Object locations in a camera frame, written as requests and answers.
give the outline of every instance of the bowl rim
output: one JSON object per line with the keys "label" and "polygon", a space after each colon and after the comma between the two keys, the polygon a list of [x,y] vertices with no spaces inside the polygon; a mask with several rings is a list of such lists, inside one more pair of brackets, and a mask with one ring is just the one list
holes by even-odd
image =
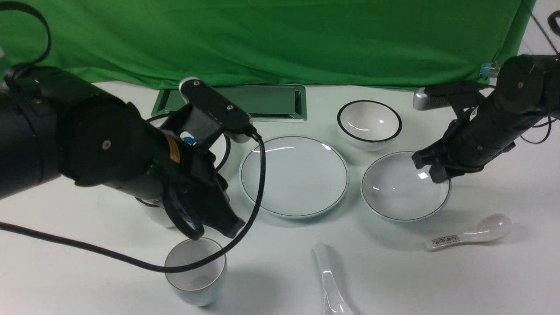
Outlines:
{"label": "bowl rim", "polygon": [[433,211],[430,212],[429,214],[424,215],[424,216],[421,216],[421,217],[416,217],[416,218],[413,218],[413,219],[396,219],[396,218],[394,218],[394,217],[390,217],[390,216],[386,216],[386,215],[381,214],[380,212],[378,212],[377,210],[375,210],[375,208],[374,208],[369,202],[367,202],[366,196],[365,196],[364,193],[363,193],[363,181],[364,181],[364,179],[366,178],[367,172],[371,169],[371,167],[372,167],[377,161],[379,161],[379,160],[381,160],[381,159],[383,159],[383,158],[386,158],[386,157],[389,156],[389,155],[394,155],[394,154],[399,154],[399,153],[414,153],[414,151],[398,151],[398,152],[393,152],[393,153],[386,154],[386,155],[384,155],[384,156],[378,158],[377,160],[375,160],[370,166],[367,167],[366,171],[365,171],[364,174],[363,174],[362,182],[360,183],[360,192],[362,193],[362,198],[363,198],[363,200],[365,201],[365,203],[367,204],[367,206],[368,206],[375,214],[377,214],[377,215],[379,215],[379,216],[381,216],[381,217],[384,217],[384,218],[386,218],[386,219],[388,219],[388,220],[397,221],[397,222],[412,222],[412,221],[422,220],[422,219],[425,219],[425,218],[427,218],[427,217],[433,215],[434,213],[440,211],[440,210],[445,206],[445,204],[447,203],[447,201],[448,201],[448,199],[449,199],[449,195],[451,195],[451,179],[450,179],[450,178],[447,179],[447,182],[448,182],[448,184],[449,184],[449,189],[447,190],[447,195],[445,196],[444,200],[441,202],[441,204],[440,204],[435,210],[433,210]]}
{"label": "bowl rim", "polygon": [[[213,240],[213,239],[211,239],[211,238],[201,237],[201,238],[199,238],[198,240],[202,240],[202,241],[204,241],[204,242],[211,242],[211,243],[214,243],[215,245],[218,246],[218,251],[220,251],[220,250],[223,249],[223,247],[222,247],[217,241],[215,241],[215,240]],[[169,257],[171,256],[171,253],[172,253],[174,250],[176,250],[177,247],[179,247],[179,246],[181,246],[181,245],[183,245],[183,244],[185,244],[185,243],[188,243],[188,242],[196,242],[196,241],[197,241],[197,240],[186,239],[186,240],[180,242],[179,244],[173,246],[173,249],[171,249],[171,250],[169,251],[169,254],[167,254],[167,257],[165,258],[164,266],[165,266],[165,267],[170,267],[170,266],[167,265],[167,260],[169,260]],[[209,283],[208,285],[206,285],[206,286],[203,287],[203,288],[196,289],[196,290],[186,290],[186,289],[179,288],[179,287],[177,287],[174,283],[172,283],[171,280],[169,280],[169,273],[168,273],[168,272],[165,273],[165,279],[167,279],[167,282],[168,282],[171,286],[173,286],[173,288],[176,288],[177,290],[182,291],[182,292],[195,293],[195,292],[200,292],[200,291],[206,290],[206,289],[208,289],[210,286],[214,285],[214,284],[223,276],[223,274],[224,274],[224,273],[226,272],[226,270],[227,270],[227,257],[226,257],[226,254],[223,254],[222,256],[216,258],[216,261],[218,261],[218,260],[219,260],[220,258],[222,258],[222,257],[223,257],[223,266],[222,266],[222,270],[220,271],[220,274],[219,274],[214,280],[212,280],[211,283]]]}
{"label": "bowl rim", "polygon": [[[388,137],[388,138],[385,138],[385,139],[382,139],[382,140],[368,140],[368,139],[360,138],[360,137],[358,137],[358,136],[355,136],[355,135],[351,134],[351,133],[350,133],[348,130],[346,130],[346,128],[344,128],[344,126],[342,125],[342,122],[340,121],[340,116],[342,115],[342,112],[343,112],[347,107],[349,107],[350,105],[356,104],[356,103],[375,103],[375,104],[382,105],[382,106],[385,106],[385,107],[389,108],[389,109],[391,110],[391,112],[393,112],[393,114],[395,114],[397,120],[399,121],[399,128],[396,130],[396,132],[395,132],[392,136],[390,136],[390,137]],[[399,114],[398,114],[393,108],[391,108],[390,106],[388,106],[388,105],[386,105],[386,104],[383,104],[383,103],[381,103],[381,102],[372,101],[372,100],[356,100],[356,101],[352,101],[352,102],[350,102],[350,103],[348,103],[348,104],[342,106],[342,107],[338,110],[337,123],[338,123],[338,127],[339,127],[342,131],[344,131],[344,133],[346,133],[347,135],[351,136],[351,137],[354,138],[354,139],[357,139],[357,140],[360,140],[360,141],[363,141],[363,142],[368,142],[368,143],[379,143],[379,142],[385,142],[385,141],[394,139],[394,138],[396,138],[396,137],[400,134],[400,132],[403,130],[403,121],[402,121],[402,119],[400,119]]]}
{"label": "bowl rim", "polygon": [[[324,145],[327,145],[331,148],[331,150],[338,155],[338,157],[340,158],[340,160],[342,161],[342,164],[344,165],[344,170],[346,171],[346,185],[344,186],[344,190],[342,191],[342,193],[340,194],[340,196],[338,197],[338,199],[336,201],[334,201],[331,205],[329,205],[328,207],[326,207],[325,209],[322,209],[320,211],[314,212],[312,214],[304,214],[304,215],[287,215],[287,214],[282,214],[279,212],[275,212],[272,211],[270,209],[265,208],[263,205],[260,206],[261,209],[264,209],[267,213],[270,213],[272,215],[284,218],[284,219],[307,219],[307,218],[311,218],[311,217],[315,217],[318,216],[324,212],[327,212],[329,210],[331,210],[334,206],[336,206],[341,200],[342,198],[346,195],[346,192],[348,191],[348,186],[350,184],[350,174],[348,171],[348,165],[346,164],[345,159],[342,157],[342,155],[335,149],[333,148],[332,145],[328,145],[327,143],[325,143],[325,141],[322,140],[318,140],[315,138],[311,138],[311,137],[307,137],[307,136],[302,136],[302,135],[284,135],[284,136],[277,136],[277,137],[272,137],[266,141],[264,141],[264,143],[266,144],[269,141],[273,141],[276,139],[280,139],[280,138],[305,138],[308,140],[313,140],[316,141],[318,143],[322,143]],[[258,149],[259,146],[255,146],[253,149],[251,149],[243,158],[243,160],[241,161],[241,165],[239,166],[239,183],[241,184],[241,190],[243,191],[244,195],[254,204],[255,200],[253,200],[253,198],[251,198],[251,196],[249,195],[249,193],[247,192],[247,189],[245,188],[245,185],[243,183],[243,176],[242,176],[242,171],[243,171],[243,166],[245,165],[245,162],[247,161],[247,158],[249,157],[249,155],[251,155],[251,153],[253,152],[253,150]]]}

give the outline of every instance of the blue clip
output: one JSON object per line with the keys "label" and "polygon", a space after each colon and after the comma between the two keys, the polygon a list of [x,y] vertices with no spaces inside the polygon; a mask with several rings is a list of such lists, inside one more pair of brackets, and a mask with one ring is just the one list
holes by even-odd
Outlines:
{"label": "blue clip", "polygon": [[194,144],[197,143],[193,137],[184,137],[183,141],[190,146],[194,146]]}

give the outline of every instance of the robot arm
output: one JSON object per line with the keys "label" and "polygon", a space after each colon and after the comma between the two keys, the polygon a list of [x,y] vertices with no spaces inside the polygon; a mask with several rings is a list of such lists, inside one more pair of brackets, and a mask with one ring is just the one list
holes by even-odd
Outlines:
{"label": "robot arm", "polygon": [[443,137],[412,159],[419,169],[431,165],[435,183],[481,171],[514,140],[542,118],[560,118],[560,61],[552,55],[521,55],[508,59],[495,90],[485,98],[486,85],[461,82],[427,87],[415,94],[419,110],[451,106],[457,115]]}
{"label": "robot arm", "polygon": [[[233,238],[245,222],[231,210],[227,182],[208,150],[226,133],[254,137],[250,117],[204,82],[180,90],[189,102],[159,129],[133,104],[52,67],[16,66],[0,92],[0,198],[64,175],[77,186],[115,188],[165,209],[191,239],[204,226]],[[187,145],[187,131],[198,142]]]}

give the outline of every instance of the yellow label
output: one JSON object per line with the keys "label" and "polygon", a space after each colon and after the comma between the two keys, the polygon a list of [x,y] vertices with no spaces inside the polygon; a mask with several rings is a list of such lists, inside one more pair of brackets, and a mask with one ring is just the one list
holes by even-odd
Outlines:
{"label": "yellow label", "polygon": [[169,143],[169,157],[175,163],[181,162],[181,153],[179,152],[179,147],[177,142],[170,135],[165,135],[167,142]]}

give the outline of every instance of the screw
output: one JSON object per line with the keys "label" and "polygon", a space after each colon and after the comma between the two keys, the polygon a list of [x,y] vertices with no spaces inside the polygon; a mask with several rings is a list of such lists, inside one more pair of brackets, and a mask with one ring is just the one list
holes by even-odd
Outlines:
{"label": "screw", "polygon": [[109,141],[109,140],[103,141],[103,144],[101,145],[101,147],[103,148],[103,150],[108,150],[111,147],[111,141]]}

